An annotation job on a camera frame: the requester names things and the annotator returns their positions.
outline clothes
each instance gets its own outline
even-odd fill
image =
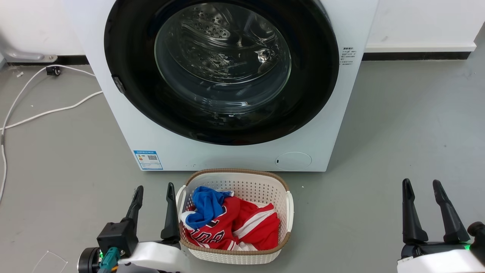
[[[234,195],[234,192],[218,192],[211,188],[200,186],[192,195],[192,202],[197,209],[195,213],[186,216],[186,223],[192,229],[205,226],[214,218],[222,214],[221,205],[225,197]]]
[[[269,250],[278,246],[280,220],[273,204],[260,208],[237,197],[227,197],[222,209],[221,215],[199,229],[191,228],[186,221],[194,211],[182,213],[180,220],[186,238],[201,247],[223,250]]]

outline warning label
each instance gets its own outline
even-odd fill
[[[163,170],[156,151],[133,151],[144,170]]]
[[[348,66],[354,63],[357,51],[354,48],[343,48],[342,56],[340,56],[340,64]]]

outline washing machine door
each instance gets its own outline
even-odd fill
[[[327,103],[339,69],[331,24],[312,0],[117,0],[105,53],[148,118],[222,145],[298,130]]]

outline white basket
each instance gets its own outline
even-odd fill
[[[192,194],[199,186],[214,190],[233,190],[234,195],[250,202],[273,203],[281,220],[278,246],[265,251],[229,251],[203,248],[191,244],[180,225],[180,242],[201,260],[227,264],[264,264],[273,261],[290,238],[293,226],[293,197],[286,183],[276,174],[264,171],[239,169],[211,169],[194,173],[177,193],[178,213],[186,211],[192,203]]]

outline front-load washing machine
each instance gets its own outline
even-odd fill
[[[325,171],[377,3],[64,2],[147,171]]]

